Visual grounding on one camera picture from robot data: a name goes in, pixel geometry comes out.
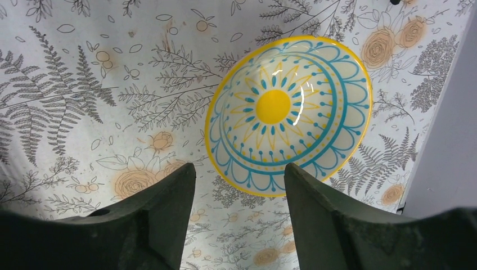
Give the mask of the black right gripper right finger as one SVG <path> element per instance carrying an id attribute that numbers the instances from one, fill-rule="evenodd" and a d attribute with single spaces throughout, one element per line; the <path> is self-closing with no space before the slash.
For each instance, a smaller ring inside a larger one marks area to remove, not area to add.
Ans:
<path id="1" fill-rule="evenodd" d="M 286 197 L 301 269 L 475 269 L 476 209 L 413 219 L 360 202 L 290 163 Z"/>

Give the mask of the yellow dotted white bowl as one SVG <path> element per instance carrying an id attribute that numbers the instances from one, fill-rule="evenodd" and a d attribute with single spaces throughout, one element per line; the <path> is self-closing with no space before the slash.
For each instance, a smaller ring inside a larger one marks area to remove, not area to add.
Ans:
<path id="1" fill-rule="evenodd" d="M 361 144 L 372 114 L 372 82 L 347 46 L 302 35 L 248 53 L 229 70 L 205 122 L 209 160 L 232 187 L 285 195 L 293 163 L 319 181 Z"/>

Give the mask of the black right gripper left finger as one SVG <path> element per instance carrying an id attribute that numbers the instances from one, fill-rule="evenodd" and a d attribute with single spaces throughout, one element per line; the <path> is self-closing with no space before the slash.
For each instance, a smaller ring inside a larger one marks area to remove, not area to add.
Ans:
<path id="1" fill-rule="evenodd" d="M 179 269 L 194 201 L 187 163 L 85 217 L 54 221 L 1 211 L 2 269 Z"/>

